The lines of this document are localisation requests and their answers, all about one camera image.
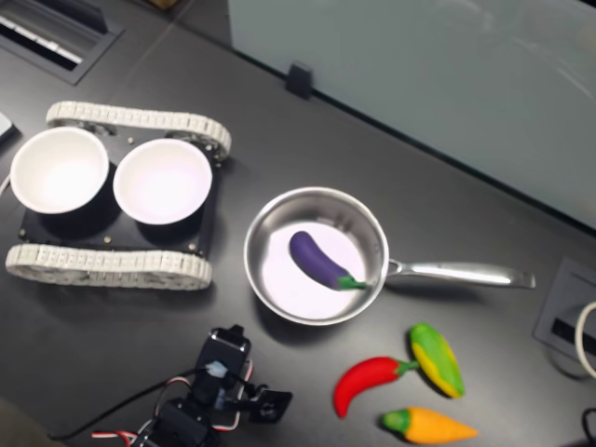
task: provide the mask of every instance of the purple eggplant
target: purple eggplant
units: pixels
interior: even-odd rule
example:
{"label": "purple eggplant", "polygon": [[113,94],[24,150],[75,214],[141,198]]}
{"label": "purple eggplant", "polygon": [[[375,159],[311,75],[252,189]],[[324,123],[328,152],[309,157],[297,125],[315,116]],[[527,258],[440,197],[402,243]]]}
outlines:
{"label": "purple eggplant", "polygon": [[306,231],[290,239],[290,255],[296,265],[319,284],[335,291],[364,289],[365,282],[356,281],[343,267],[332,261]]}

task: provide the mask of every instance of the black table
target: black table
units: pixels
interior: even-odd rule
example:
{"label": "black table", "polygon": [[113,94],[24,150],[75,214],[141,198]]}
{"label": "black table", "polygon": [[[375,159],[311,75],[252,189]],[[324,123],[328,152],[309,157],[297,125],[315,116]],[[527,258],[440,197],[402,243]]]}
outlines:
{"label": "black table", "polygon": [[[66,288],[0,272],[0,395],[48,430],[69,431],[191,367],[209,329],[238,323],[252,340],[255,381],[290,390],[295,398],[279,425],[242,425],[223,437],[223,445],[397,445],[374,421],[411,405],[477,428],[481,437],[462,447],[563,447],[582,439],[579,415],[595,403],[594,383],[557,372],[532,330],[563,256],[596,267],[592,237],[326,103],[293,97],[275,77],[169,26],[148,8],[102,4],[126,32],[75,88],[0,50],[0,107],[23,133],[3,148],[0,176],[25,138],[45,128],[46,111],[56,101],[217,119],[234,143],[210,256],[215,283],[201,292]],[[345,324],[318,329],[280,320],[251,292],[242,242],[264,203],[305,185],[334,187],[366,203],[397,259],[510,265],[535,272],[538,287],[385,289]],[[0,253],[17,243],[22,214],[11,193],[2,196]],[[404,333],[418,321],[449,340],[467,395],[447,400],[410,373],[362,395],[347,420],[338,420],[331,393],[340,374],[375,355],[406,357]],[[154,399],[130,405],[102,427],[136,429]],[[87,435],[72,440],[101,442],[109,441]]]}

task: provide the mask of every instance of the red chili pepper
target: red chili pepper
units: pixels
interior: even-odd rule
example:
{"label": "red chili pepper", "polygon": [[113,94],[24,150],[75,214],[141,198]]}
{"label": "red chili pepper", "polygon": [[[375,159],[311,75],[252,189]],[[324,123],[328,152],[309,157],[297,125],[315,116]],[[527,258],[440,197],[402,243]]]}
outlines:
{"label": "red chili pepper", "polygon": [[359,393],[372,386],[388,384],[399,379],[404,373],[418,368],[418,362],[403,362],[391,357],[375,357],[364,360],[345,372],[333,393],[333,404],[339,417],[347,415],[350,401]]}

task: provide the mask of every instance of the toy eggplant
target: toy eggplant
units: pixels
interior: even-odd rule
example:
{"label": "toy eggplant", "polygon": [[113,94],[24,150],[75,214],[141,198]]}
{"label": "toy eggplant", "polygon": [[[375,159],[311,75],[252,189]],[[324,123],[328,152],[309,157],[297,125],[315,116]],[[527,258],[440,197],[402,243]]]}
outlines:
{"label": "toy eggplant", "polygon": [[444,444],[478,436],[474,428],[426,408],[410,407],[387,413],[382,422],[386,428],[416,444]]}
{"label": "toy eggplant", "polygon": [[365,282],[356,281],[347,270],[330,259],[306,231],[299,231],[291,237],[290,255],[303,272],[330,289],[345,291],[367,287]]}
{"label": "toy eggplant", "polygon": [[359,393],[373,386],[398,380],[406,372],[418,368],[417,361],[401,361],[391,357],[375,357],[354,365],[339,379],[333,392],[333,405],[339,417],[347,415],[350,402]]}
{"label": "toy eggplant", "polygon": [[412,351],[425,375],[447,396],[457,399],[466,389],[454,352],[442,335],[426,323],[410,330]]}

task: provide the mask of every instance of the bowl rim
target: bowl rim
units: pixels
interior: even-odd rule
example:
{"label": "bowl rim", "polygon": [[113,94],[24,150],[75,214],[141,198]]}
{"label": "bowl rim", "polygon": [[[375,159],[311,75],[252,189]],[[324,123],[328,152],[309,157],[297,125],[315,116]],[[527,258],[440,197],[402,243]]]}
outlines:
{"label": "bowl rim", "polygon": [[[381,250],[382,250],[381,256],[383,258],[383,264],[381,266],[381,271],[379,272],[379,280],[376,284],[374,284],[372,286],[370,296],[364,303],[359,305],[357,308],[355,308],[351,312],[349,312],[345,315],[342,315],[341,317],[327,318],[324,320],[314,320],[314,319],[308,319],[308,318],[295,317],[294,315],[289,314],[288,312],[280,311],[279,309],[274,307],[269,302],[268,297],[264,296],[264,293],[262,293],[261,289],[256,284],[254,278],[252,277],[251,271],[249,270],[249,245],[253,238],[254,233],[256,232],[257,228],[260,226],[263,219],[265,219],[269,215],[269,213],[272,210],[274,210],[275,207],[279,203],[287,201],[288,199],[292,199],[296,196],[301,196],[303,194],[307,194],[307,193],[324,193],[324,194],[328,194],[330,196],[339,198],[339,199],[347,202],[349,205],[355,207],[359,212],[361,212],[368,219],[370,224],[377,231],[379,238],[380,238]],[[261,300],[261,302],[264,305],[266,305],[269,309],[271,309],[273,312],[275,312],[276,314],[278,314],[280,317],[282,317],[284,319],[287,319],[294,323],[304,324],[306,326],[331,326],[332,324],[337,324],[337,323],[341,323],[341,322],[347,321],[349,319],[352,319],[359,313],[363,312],[377,298],[377,296],[383,289],[383,286],[385,285],[387,271],[389,268],[389,245],[387,243],[387,239],[386,239],[385,232],[383,231],[383,227],[381,226],[381,224],[379,224],[379,221],[376,219],[376,217],[374,217],[374,214],[366,207],[366,205],[364,205],[358,199],[351,196],[350,194],[344,193],[343,191],[339,191],[337,189],[332,189],[332,188],[323,187],[323,186],[307,186],[307,187],[303,187],[303,188],[293,189],[293,190],[283,193],[279,196],[276,196],[275,198],[273,198],[272,200],[267,202],[267,204],[264,207],[261,208],[261,210],[257,213],[255,218],[252,220],[251,226],[249,227],[246,237],[244,238],[243,260],[244,260],[244,271],[246,273],[247,278],[249,279],[249,283],[251,284],[252,290],[257,295],[257,297]]]}
{"label": "bowl rim", "polygon": [[[137,158],[143,152],[150,150],[153,146],[162,144],[163,142],[167,142],[170,145],[178,146],[179,148],[183,149],[184,151],[186,151],[188,153],[192,153],[193,156],[196,157],[196,159],[199,159],[200,162],[204,163],[204,165],[208,168],[208,171],[210,174],[210,179],[209,179],[209,188],[207,190],[207,194],[205,195],[205,198],[198,204],[198,206],[196,208],[194,208],[193,210],[190,210],[190,212],[185,213],[184,215],[182,215],[181,217],[179,217],[175,220],[167,220],[167,221],[159,220],[158,221],[158,220],[146,219],[146,216],[142,216],[141,214],[137,213],[135,210],[132,210],[128,205],[126,205],[126,199],[124,199],[124,196],[123,196],[123,193],[121,190],[121,182],[122,182],[121,179],[122,179],[122,176],[124,175],[123,172],[125,172],[126,169],[129,167],[129,165],[134,162],[135,158]],[[173,138],[158,138],[155,140],[151,140],[149,142],[144,142],[143,144],[140,144],[139,146],[135,147],[132,151],[130,151],[128,154],[126,154],[126,156],[118,164],[118,167],[115,170],[114,182],[113,182],[114,197],[115,197],[116,203],[118,204],[118,207],[120,207],[120,209],[122,211],[124,211],[129,217],[131,217],[135,221],[140,222],[142,224],[148,224],[148,225],[175,224],[176,222],[186,219],[187,217],[189,217],[191,214],[193,214],[194,212],[196,212],[199,208],[201,208],[203,206],[203,204],[209,197],[210,190],[211,190],[212,186],[213,186],[213,170],[211,168],[211,163],[207,159],[207,156],[205,156],[205,154],[203,154],[200,149],[198,149],[196,146],[194,146],[190,142],[184,142],[182,140],[176,140]]]}
{"label": "bowl rim", "polygon": [[[48,134],[53,134],[53,133],[75,133],[75,134],[79,134],[79,135],[84,135],[86,138],[88,138],[93,143],[93,145],[96,147],[96,149],[98,150],[98,153],[100,154],[100,156],[102,158],[102,161],[101,161],[101,163],[102,163],[102,166],[101,166],[102,180],[100,182],[98,182],[97,186],[94,188],[93,194],[89,195],[89,197],[87,197],[85,200],[81,200],[81,202],[79,204],[77,204],[76,206],[66,207],[62,210],[50,209],[49,207],[44,207],[43,205],[40,205],[39,203],[33,203],[33,201],[29,200],[27,195],[22,192],[22,190],[20,189],[20,184],[19,184],[19,181],[20,181],[19,164],[20,164],[21,159],[25,156],[25,154],[28,152],[30,147],[34,145],[34,143],[37,143],[39,140],[42,140],[43,138],[47,137]],[[91,133],[85,129],[63,126],[63,127],[53,128],[53,129],[42,130],[41,132],[35,134],[32,138],[27,140],[20,147],[19,151],[17,152],[17,154],[15,154],[14,158],[12,159],[12,163],[10,164],[10,187],[12,188],[12,192],[14,193],[15,197],[19,200],[19,202],[21,204],[23,204],[29,210],[33,210],[35,212],[39,212],[42,214],[63,214],[65,212],[78,210],[79,208],[87,205],[93,199],[93,197],[95,197],[102,189],[102,187],[105,184],[105,181],[108,177],[109,171],[110,171],[110,159],[108,157],[107,150],[106,150],[105,146],[103,145],[102,141],[96,135],[94,135],[93,133]]]}

